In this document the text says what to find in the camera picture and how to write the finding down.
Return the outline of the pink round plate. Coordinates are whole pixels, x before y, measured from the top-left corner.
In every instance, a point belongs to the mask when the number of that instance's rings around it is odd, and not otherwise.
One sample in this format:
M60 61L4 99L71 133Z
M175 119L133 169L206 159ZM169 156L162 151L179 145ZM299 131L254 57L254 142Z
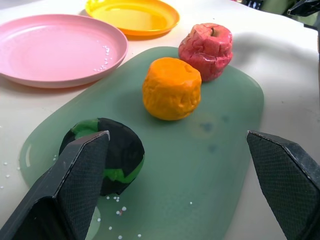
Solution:
M128 45L118 28L91 17L23 17L0 24L0 76L36 88L86 85L115 70Z

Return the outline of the orange round plate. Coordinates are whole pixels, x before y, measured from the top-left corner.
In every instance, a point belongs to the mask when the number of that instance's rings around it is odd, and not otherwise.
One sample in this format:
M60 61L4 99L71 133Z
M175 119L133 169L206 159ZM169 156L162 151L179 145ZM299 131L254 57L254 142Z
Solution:
M180 21L178 11L161 0L87 0L84 9L129 36L166 34Z

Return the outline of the orange clay lump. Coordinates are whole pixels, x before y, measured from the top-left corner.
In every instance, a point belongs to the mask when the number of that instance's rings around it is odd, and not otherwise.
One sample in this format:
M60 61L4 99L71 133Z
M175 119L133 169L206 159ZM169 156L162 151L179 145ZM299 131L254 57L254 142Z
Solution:
M172 57L154 60L142 84L142 101L153 117L177 121L189 116L201 101L200 72Z

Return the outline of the green and black toy watermelon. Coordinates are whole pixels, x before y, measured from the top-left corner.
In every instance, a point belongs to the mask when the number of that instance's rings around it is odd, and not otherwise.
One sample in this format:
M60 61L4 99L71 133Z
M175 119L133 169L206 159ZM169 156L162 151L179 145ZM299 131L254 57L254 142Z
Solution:
M142 141L131 128L103 117L82 120L65 134L59 153L74 140L101 131L109 131L110 142L100 195L120 195L136 179L145 158Z

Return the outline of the green rectangular tray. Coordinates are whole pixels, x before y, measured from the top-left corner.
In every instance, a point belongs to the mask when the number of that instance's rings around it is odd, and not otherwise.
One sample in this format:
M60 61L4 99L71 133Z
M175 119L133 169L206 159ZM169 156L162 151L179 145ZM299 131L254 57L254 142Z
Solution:
M177 56L168 46L138 54L54 112L22 146L20 171L31 186L82 120L112 119L139 136L143 167L119 198L99 198L90 240L224 239L251 159L247 131L260 126L264 94L254 79L228 66L201 86L191 115L154 118L143 105L143 81L154 60Z

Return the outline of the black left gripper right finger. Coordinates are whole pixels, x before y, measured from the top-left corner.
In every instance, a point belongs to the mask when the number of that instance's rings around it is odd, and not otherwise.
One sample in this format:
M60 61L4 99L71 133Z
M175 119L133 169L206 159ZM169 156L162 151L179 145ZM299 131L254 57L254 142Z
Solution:
M248 131L261 191L287 240L320 240L320 165L297 143Z

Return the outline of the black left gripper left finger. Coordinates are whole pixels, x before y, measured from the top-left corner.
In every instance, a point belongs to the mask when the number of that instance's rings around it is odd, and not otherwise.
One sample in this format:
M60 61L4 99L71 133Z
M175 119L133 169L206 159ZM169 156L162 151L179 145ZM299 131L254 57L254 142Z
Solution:
M0 240L85 240L109 141L106 130L69 143L0 229Z

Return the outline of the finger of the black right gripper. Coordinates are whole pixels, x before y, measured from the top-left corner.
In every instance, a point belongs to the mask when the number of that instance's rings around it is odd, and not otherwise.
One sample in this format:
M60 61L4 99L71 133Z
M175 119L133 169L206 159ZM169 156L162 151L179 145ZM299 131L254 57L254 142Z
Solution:
M320 0L299 0L288 9L287 14L291 16L308 17L317 12L320 12Z

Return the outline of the red toy apple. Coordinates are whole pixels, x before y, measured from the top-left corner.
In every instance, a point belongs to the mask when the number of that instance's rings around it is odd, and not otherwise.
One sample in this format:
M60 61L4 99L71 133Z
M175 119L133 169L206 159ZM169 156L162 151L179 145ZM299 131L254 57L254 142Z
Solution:
M181 41L178 55L200 72L203 82L213 81L233 58L233 35L219 24L196 24Z

